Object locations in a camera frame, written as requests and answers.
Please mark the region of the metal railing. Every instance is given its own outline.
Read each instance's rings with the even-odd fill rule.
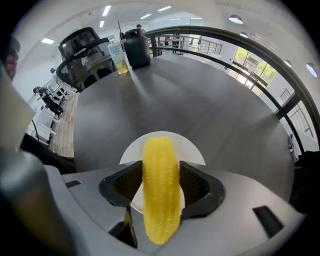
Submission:
[[[285,89],[284,92],[280,95],[280,99],[283,103],[285,103],[290,98],[290,96],[291,93],[287,89]],[[287,115],[296,128],[310,135],[312,138],[314,137],[306,115],[301,110],[299,104],[295,105],[295,107],[293,107],[293,109],[290,110]]]
[[[174,48],[187,49],[193,52],[203,53],[203,54],[220,54],[222,49],[222,44],[202,39],[201,37],[187,36],[183,34],[170,35],[163,34],[155,38],[155,42],[158,47],[169,46],[172,43]]]
[[[270,94],[269,91],[266,90],[260,83],[258,83],[255,79],[244,73],[243,71],[239,70],[238,68],[232,66],[229,63],[226,63],[218,58],[210,56],[208,54],[204,54],[201,52],[191,51],[183,48],[173,48],[168,46],[157,46],[156,37],[160,37],[161,35],[173,35],[173,34],[185,34],[185,35],[199,35],[203,37],[209,38],[216,38],[237,46],[240,46],[253,54],[257,55],[264,61],[266,61],[269,65],[271,65],[294,89],[294,93],[288,98],[288,100],[283,104],[280,105],[278,101]],[[159,28],[155,30],[148,31],[144,34],[147,38],[150,38],[151,46],[150,49],[152,50],[153,57],[158,56],[159,50],[174,50],[182,53],[196,55],[213,62],[216,62],[220,65],[231,69],[238,74],[241,74],[243,77],[248,79],[251,83],[253,83],[257,88],[259,88],[270,100],[271,102],[277,107],[277,111],[275,115],[280,120],[285,118],[289,127],[292,130],[292,133],[295,136],[295,139],[298,143],[301,153],[304,152],[304,147],[302,145],[301,139],[297,133],[295,126],[293,125],[291,119],[287,115],[297,104],[298,102],[302,101],[307,112],[310,115],[312,120],[315,133],[317,138],[320,138],[320,115],[318,109],[316,107],[315,102],[313,101],[309,91],[302,83],[300,78],[292,71],[291,68],[286,66],[278,56],[276,56],[273,52],[269,49],[265,48],[264,46],[258,44],[257,42],[249,39],[244,38],[239,34],[226,31],[223,29],[213,28],[213,27],[205,27],[205,26],[174,26],[174,27],[165,27]]]

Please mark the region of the beverage bottle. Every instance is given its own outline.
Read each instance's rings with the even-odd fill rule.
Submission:
[[[112,40],[108,45],[108,49],[118,74],[122,75],[127,73],[129,70],[120,42],[117,40]]]

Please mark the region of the desk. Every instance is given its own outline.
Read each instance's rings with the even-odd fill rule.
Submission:
[[[250,177],[285,200],[294,163],[271,109],[225,72],[177,55],[116,72],[84,90],[74,124],[79,172],[114,167],[140,136],[169,131],[190,140],[209,170]]]

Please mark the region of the yellow corn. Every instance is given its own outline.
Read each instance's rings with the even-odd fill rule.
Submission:
[[[179,168],[172,141],[151,137],[142,155],[144,227],[149,239],[165,244],[180,223]]]

